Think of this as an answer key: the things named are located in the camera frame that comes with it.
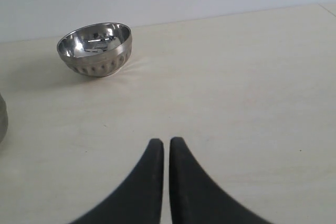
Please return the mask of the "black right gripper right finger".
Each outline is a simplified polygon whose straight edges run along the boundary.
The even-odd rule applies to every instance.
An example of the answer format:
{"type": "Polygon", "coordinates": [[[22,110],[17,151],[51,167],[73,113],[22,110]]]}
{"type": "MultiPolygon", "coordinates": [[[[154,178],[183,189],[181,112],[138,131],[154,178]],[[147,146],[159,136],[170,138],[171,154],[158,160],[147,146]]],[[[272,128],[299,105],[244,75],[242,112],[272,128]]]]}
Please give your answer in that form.
{"type": "Polygon", "coordinates": [[[181,137],[170,141],[169,194],[173,223],[269,223],[224,192],[181,137]]]}

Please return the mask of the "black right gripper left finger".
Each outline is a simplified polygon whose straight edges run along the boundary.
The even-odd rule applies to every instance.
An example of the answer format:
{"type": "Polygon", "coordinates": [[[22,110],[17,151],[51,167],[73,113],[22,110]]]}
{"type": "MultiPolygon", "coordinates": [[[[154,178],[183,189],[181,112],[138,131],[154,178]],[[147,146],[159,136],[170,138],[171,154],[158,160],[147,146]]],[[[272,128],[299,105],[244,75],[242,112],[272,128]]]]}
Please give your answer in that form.
{"type": "Polygon", "coordinates": [[[153,138],[116,190],[73,223],[160,223],[163,175],[164,146],[153,138]]]}

